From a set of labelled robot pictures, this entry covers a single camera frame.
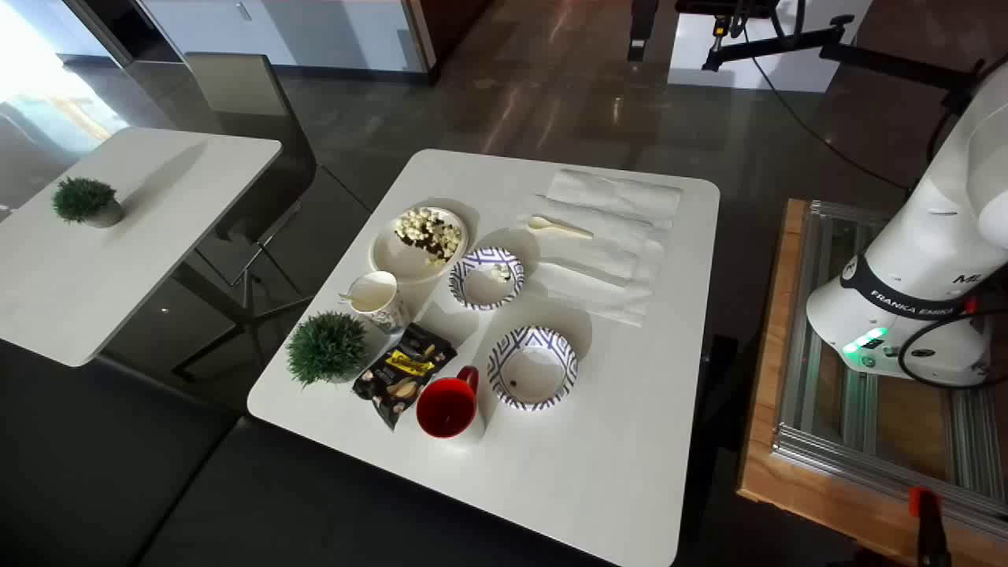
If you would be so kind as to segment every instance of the cup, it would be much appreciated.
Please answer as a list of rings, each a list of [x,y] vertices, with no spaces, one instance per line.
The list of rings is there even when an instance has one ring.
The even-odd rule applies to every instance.
[[[385,333],[401,331],[409,324],[409,311],[399,293],[399,282],[387,271],[372,271],[358,277],[347,296],[354,312]]]
[[[476,402],[480,371],[466,366],[456,377],[427,384],[416,401],[416,421],[427,435],[450,441],[457,447],[475,445],[486,425]]]

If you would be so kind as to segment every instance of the black cushion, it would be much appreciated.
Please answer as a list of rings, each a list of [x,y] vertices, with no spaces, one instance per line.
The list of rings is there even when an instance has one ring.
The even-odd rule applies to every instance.
[[[243,418],[185,492],[140,565],[609,564]]]
[[[236,417],[0,341],[0,563],[136,560]]]

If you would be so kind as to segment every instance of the bowl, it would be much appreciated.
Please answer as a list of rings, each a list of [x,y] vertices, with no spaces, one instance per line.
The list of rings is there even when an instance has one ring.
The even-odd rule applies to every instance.
[[[495,272],[507,274],[501,280]],[[525,285],[525,267],[504,248],[479,248],[452,266],[448,287],[466,309],[492,311],[513,301]]]
[[[559,403],[578,380],[578,355],[545,327],[508,332],[490,350],[490,387],[504,404],[535,412]]]
[[[396,236],[395,221],[401,215],[397,215],[396,218],[389,221],[388,225],[383,227],[378,236],[371,242],[371,251],[368,259],[373,269],[388,271],[395,275],[396,279],[402,284],[419,284],[440,277],[452,267],[453,262],[466,253],[466,247],[469,245],[469,231],[466,230],[466,223],[462,222],[459,215],[439,207],[416,208],[426,209],[436,215],[446,224],[458,227],[459,232],[462,233],[462,238],[455,254],[445,264],[435,265],[427,261],[433,257],[432,254],[426,250],[410,246]]]

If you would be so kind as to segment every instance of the franka emika robot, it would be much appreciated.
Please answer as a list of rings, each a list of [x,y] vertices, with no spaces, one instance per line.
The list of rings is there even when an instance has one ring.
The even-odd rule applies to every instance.
[[[1008,262],[1008,66],[977,90],[910,199],[808,298],[812,329],[854,370],[950,386],[986,380],[991,325],[965,298]],[[900,357],[900,350],[909,352]]]

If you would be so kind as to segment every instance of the white spoon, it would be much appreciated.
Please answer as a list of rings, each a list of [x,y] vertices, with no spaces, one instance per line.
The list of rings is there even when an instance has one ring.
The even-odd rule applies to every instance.
[[[529,230],[559,230],[560,232],[565,232],[572,236],[577,236],[579,238],[594,238],[595,235],[587,230],[582,230],[580,228],[575,228],[573,226],[566,226],[559,223],[554,223],[548,219],[542,218],[538,215],[532,215],[528,217],[528,228]]]

